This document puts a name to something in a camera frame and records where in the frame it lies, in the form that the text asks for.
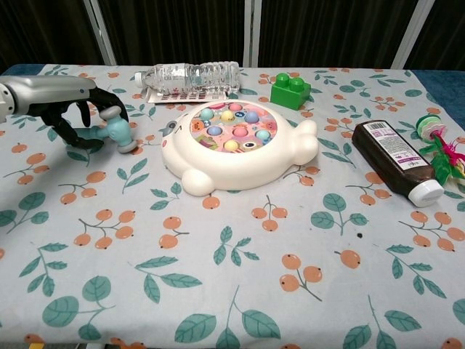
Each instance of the bottle cap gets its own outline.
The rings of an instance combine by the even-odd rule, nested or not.
[[[408,194],[408,199],[417,207],[426,207],[438,200],[444,188],[436,180],[425,180]]]
[[[136,86],[140,89],[144,89],[146,87],[144,80],[142,80],[142,71],[138,71],[134,74],[134,81],[136,83]]]

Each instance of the plastic water bottle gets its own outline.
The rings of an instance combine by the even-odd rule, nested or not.
[[[237,92],[239,64],[212,62],[200,65],[186,63],[157,64],[134,79],[137,87],[150,87],[160,95],[190,94],[193,92]]]

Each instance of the table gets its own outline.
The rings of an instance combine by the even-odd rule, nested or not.
[[[147,68],[45,65],[40,72],[85,76],[116,93],[139,142],[132,154],[111,141],[97,152],[71,148],[27,116],[0,125],[0,342],[134,349],[465,343],[463,182],[448,182],[447,195],[417,209],[390,193],[350,142],[356,123],[385,119],[420,148],[412,125],[427,113],[448,125],[448,140],[463,141],[464,131],[411,71],[243,69],[237,97],[292,124],[315,120],[320,153],[269,185],[196,198],[165,169],[158,132],[193,106],[145,103],[132,76]],[[282,71],[312,85],[300,111],[269,103]],[[91,114],[101,124],[92,107]],[[64,117],[82,127],[76,106]]]

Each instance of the whack-a-mole toy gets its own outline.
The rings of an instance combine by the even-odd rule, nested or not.
[[[267,184],[318,153],[314,121],[294,128],[272,109],[246,100],[199,105],[161,131],[166,167],[194,196]]]

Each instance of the green building block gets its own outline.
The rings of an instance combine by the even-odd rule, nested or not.
[[[279,73],[271,86],[271,103],[297,111],[310,96],[310,84],[302,78],[290,79],[286,73]]]

